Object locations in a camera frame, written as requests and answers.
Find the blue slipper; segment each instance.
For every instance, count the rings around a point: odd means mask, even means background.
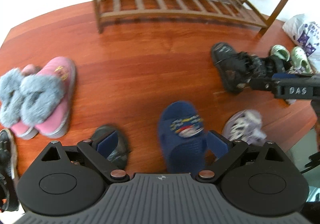
[[[177,101],[164,110],[158,136],[168,172],[195,175],[204,169],[207,143],[202,121],[189,102]]]

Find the white plastic bag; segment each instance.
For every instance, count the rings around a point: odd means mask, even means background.
[[[283,25],[284,32],[301,47],[311,64],[313,71],[320,72],[320,20],[314,21],[306,14],[295,15]]]

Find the green slipper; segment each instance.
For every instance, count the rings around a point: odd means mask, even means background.
[[[280,59],[282,59],[286,62],[288,62],[290,59],[289,51],[287,50],[287,48],[285,48],[282,45],[275,45],[275,46],[271,47],[270,54],[276,55],[277,57],[279,57]]]
[[[294,47],[291,51],[291,59],[296,69],[304,68],[306,73],[313,73],[306,53],[301,47]]]

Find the gray ribbed platform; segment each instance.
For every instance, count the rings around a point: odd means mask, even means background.
[[[113,184],[91,208],[65,217],[26,213],[17,224],[306,224],[298,213],[262,218],[243,213],[226,202],[212,184],[189,174],[136,174]]]

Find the wooden shoe rack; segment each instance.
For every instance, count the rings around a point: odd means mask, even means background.
[[[198,17],[260,27],[263,35],[288,0],[280,0],[270,17],[249,0],[93,0],[98,32],[109,19],[132,17]]]

